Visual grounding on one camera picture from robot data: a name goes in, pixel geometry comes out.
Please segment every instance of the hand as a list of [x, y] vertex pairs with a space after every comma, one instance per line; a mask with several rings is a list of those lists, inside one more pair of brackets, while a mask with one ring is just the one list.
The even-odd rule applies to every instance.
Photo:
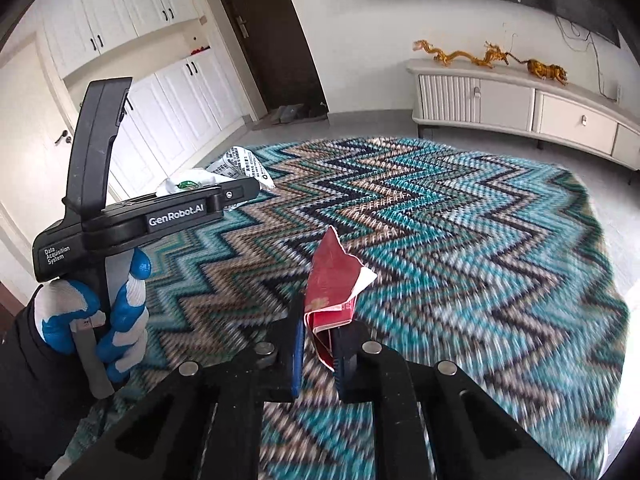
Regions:
[[[151, 274], [151, 262], [139, 249], [134, 250], [129, 279], [120, 287], [111, 308], [111, 329], [98, 342], [96, 353], [107, 364], [107, 376], [122, 382], [132, 367], [145, 355], [146, 323], [145, 282]], [[100, 316], [100, 301], [84, 283], [54, 280], [43, 286], [34, 300], [36, 329], [42, 340], [61, 354], [76, 352], [70, 323], [75, 319]]]

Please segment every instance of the torn red box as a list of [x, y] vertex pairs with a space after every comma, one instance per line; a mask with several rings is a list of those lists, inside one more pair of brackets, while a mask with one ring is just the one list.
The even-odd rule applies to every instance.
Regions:
[[305, 325], [322, 363], [334, 370], [329, 329], [349, 324], [358, 294], [377, 278], [352, 254], [347, 254], [330, 226], [314, 253], [305, 294]]

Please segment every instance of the golden dragon figurine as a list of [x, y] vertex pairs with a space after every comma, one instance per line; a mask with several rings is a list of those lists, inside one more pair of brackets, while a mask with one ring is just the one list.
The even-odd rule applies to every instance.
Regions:
[[527, 64], [527, 70], [540, 79], [555, 79], [563, 85], [567, 85], [566, 70], [559, 65], [545, 65], [537, 59], [519, 60], [511, 52], [507, 52], [508, 56], [513, 57], [518, 63]]
[[475, 56], [472, 56], [468, 52], [464, 52], [463, 50], [456, 50], [451, 54], [445, 54], [442, 49], [434, 47], [427, 40], [414, 41], [414, 50], [424, 50], [428, 54], [435, 54], [433, 59], [441, 62], [444, 66], [449, 66], [451, 64], [451, 61], [459, 56], [466, 57], [471, 61], [471, 63], [475, 65], [487, 66], [489, 68], [494, 67], [492, 65], [492, 61], [504, 61], [506, 64], [509, 64], [506, 53], [503, 52], [498, 45], [485, 42], [484, 46], [487, 49], [486, 53], [484, 54], [484, 59], [479, 59]]

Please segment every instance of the zigzag patterned rug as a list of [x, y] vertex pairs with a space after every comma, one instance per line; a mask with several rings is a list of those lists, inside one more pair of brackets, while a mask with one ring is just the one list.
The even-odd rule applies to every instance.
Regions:
[[[215, 364], [257, 340], [304, 288], [334, 225], [379, 276], [356, 308], [378, 340], [408, 360], [457, 362], [575, 479], [597, 478], [628, 312], [569, 171], [418, 139], [252, 150], [276, 190], [145, 248], [148, 350], [109, 424], [180, 362]], [[294, 405], [266, 406], [260, 477], [372, 479], [370, 406], [338, 402], [309, 341], [303, 375]]]

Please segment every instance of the metal bolt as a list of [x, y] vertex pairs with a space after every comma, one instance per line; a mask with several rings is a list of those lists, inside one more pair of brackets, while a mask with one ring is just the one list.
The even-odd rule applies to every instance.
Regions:
[[185, 361], [178, 367], [178, 371], [180, 372], [180, 375], [189, 377], [195, 375], [198, 371], [198, 368], [198, 363], [194, 361]]
[[276, 349], [273, 343], [269, 343], [268, 341], [260, 341], [256, 343], [254, 346], [254, 352], [258, 355], [270, 355], [273, 354], [273, 351]]
[[382, 345], [377, 341], [367, 341], [366, 343], [362, 343], [362, 349], [367, 354], [379, 354], [382, 352]]
[[438, 363], [438, 371], [443, 375], [455, 375], [458, 367], [451, 361], [440, 361]]

